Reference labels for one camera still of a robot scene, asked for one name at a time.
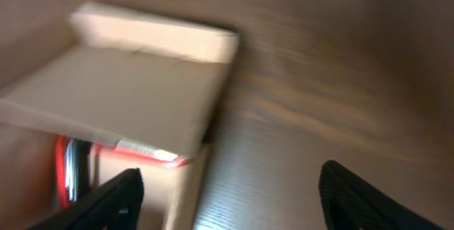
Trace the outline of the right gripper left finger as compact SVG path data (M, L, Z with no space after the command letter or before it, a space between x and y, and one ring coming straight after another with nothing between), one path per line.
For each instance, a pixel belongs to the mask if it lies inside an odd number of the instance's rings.
M141 172L129 168L29 230L136 230L143 197Z

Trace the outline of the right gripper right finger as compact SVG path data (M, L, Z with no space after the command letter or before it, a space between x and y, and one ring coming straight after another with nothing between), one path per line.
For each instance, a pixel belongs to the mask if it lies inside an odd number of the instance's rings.
M441 230L334 160L321 168L319 194L329 230Z

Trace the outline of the red utility knife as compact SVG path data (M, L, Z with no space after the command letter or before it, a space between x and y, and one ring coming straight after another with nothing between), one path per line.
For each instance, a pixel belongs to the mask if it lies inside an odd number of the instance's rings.
M117 144L92 143L91 153L106 155L127 160L141 160L164 168L180 168L192 163L191 158L184 158L166 150L145 146L127 140L120 140Z

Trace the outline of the red stapler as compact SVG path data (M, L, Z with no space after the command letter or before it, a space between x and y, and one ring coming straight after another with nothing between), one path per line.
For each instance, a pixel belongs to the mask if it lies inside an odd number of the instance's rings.
M89 141L59 135L55 146L56 192L61 209L90 193Z

